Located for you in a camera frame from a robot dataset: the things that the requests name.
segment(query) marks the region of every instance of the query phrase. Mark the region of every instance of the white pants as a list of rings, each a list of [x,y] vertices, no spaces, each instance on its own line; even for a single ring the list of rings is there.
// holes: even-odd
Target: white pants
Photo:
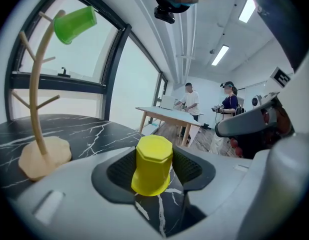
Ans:
[[[232,116],[232,114],[224,114],[223,119],[231,118]],[[219,137],[216,133],[214,133],[210,146],[210,152],[216,155],[221,155],[221,149],[224,145],[224,139],[225,138]]]

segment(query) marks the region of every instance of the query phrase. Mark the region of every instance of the black pants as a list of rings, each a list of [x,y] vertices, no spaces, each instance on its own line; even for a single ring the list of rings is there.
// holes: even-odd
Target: black pants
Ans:
[[[196,120],[198,122],[198,118],[199,118],[199,115],[192,115],[193,116],[193,119]],[[181,131],[181,135],[185,135],[185,131],[186,131],[186,128],[185,127],[182,127],[182,131]]]

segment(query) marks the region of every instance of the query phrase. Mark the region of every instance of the black sleeve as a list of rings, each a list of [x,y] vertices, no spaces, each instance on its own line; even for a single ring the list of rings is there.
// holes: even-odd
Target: black sleeve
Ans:
[[[235,110],[237,109],[237,107],[238,107],[238,98],[237,98],[236,95],[233,95],[233,96],[230,97],[230,107],[232,109],[235,109]]]

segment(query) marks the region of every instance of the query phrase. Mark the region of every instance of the wooden mug tree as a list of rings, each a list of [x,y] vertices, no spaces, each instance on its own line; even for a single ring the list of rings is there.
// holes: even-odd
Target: wooden mug tree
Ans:
[[[34,133],[35,141],[26,145],[21,153],[18,164],[24,173],[32,180],[38,181],[44,176],[50,174],[57,167],[65,164],[71,160],[71,151],[68,141],[56,136],[43,137],[38,110],[43,106],[60,98],[59,95],[48,99],[42,104],[38,105],[38,87],[41,66],[45,62],[54,60],[56,57],[44,59],[47,46],[54,33],[54,20],[63,17],[66,14],[64,10],[60,10],[54,19],[49,18],[43,12],[39,15],[50,22],[49,27],[45,31],[36,55],[34,55],[30,48],[27,37],[23,31],[20,32],[20,39],[33,59],[33,67],[30,77],[29,87],[29,104],[27,104],[14,91],[12,95],[16,97],[23,105],[30,109],[31,125]]]

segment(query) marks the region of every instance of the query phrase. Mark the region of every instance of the yellow cup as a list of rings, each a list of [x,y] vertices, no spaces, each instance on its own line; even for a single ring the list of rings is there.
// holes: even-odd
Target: yellow cup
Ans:
[[[150,135],[136,146],[136,170],[131,187],[138,194],[153,197],[164,192],[170,182],[173,145],[162,136]]]

